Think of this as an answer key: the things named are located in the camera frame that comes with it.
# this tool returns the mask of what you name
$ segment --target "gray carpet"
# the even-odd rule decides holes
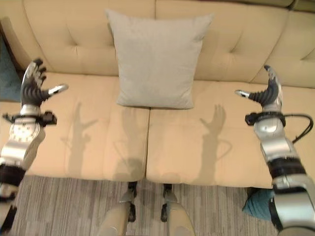
[[[106,211],[126,191],[126,183],[26,177],[17,197],[10,236],[95,236]],[[241,188],[175,185],[197,236],[276,236],[272,224],[242,213]],[[128,236],[166,236],[160,221],[162,185],[143,180],[135,200],[137,220]]]

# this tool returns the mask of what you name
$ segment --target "tufted upholstery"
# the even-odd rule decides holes
[[[23,67],[41,56],[54,72],[118,75],[106,8],[157,19],[215,13],[197,80],[264,83],[262,66],[269,63],[283,84],[315,88],[312,13],[196,0],[2,0],[0,5],[3,29]]]
[[[154,17],[153,0],[2,0],[1,24],[25,68],[41,56],[49,71],[118,75],[104,10]]]
[[[43,107],[56,112],[59,125],[47,128],[29,174],[119,181],[146,174],[157,182],[270,187],[259,142],[243,122],[246,112],[260,108],[236,98],[233,90],[264,88],[257,84],[267,82],[262,69],[267,63],[291,86],[284,89],[285,111],[315,116],[314,108],[303,102],[315,98],[309,89],[315,88],[315,14],[290,11],[286,7],[291,0],[245,2],[278,7],[205,0],[0,0],[1,26],[18,63],[26,68],[41,57],[50,71],[47,86],[70,84],[69,91]],[[118,66],[106,8],[156,19],[215,14],[196,69],[194,109],[150,110],[115,103]],[[226,120],[215,116],[218,104]],[[18,109],[18,104],[0,103],[0,113]],[[210,127],[216,135],[201,119],[214,119]],[[97,122],[82,130],[93,120]],[[290,137],[301,128],[295,126],[299,122],[293,124],[287,128]],[[0,129],[1,147],[8,132],[3,120]],[[82,131],[81,140],[76,130]],[[312,140],[314,133],[297,148],[315,177]],[[209,148],[215,141],[223,143],[214,147],[216,153]]]

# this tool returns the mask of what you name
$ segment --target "cable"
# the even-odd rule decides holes
[[[285,117],[304,117],[309,119],[310,123],[309,125],[306,127],[306,129],[299,135],[296,136],[295,139],[292,141],[293,143],[296,143],[297,141],[299,141],[300,139],[302,139],[305,135],[307,135],[313,128],[314,122],[311,116],[307,115],[307,114],[286,114],[284,115]]]

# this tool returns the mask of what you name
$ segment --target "teal pillow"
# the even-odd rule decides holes
[[[272,189],[260,189],[246,201],[243,212],[263,220],[271,220],[268,202],[274,196]]]
[[[0,100],[21,100],[21,81],[0,36]]]

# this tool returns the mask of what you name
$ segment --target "gray pillow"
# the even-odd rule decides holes
[[[20,102],[21,81],[0,35],[0,100]]]
[[[106,10],[125,106],[193,107],[191,86],[213,15],[180,20],[129,17]]]

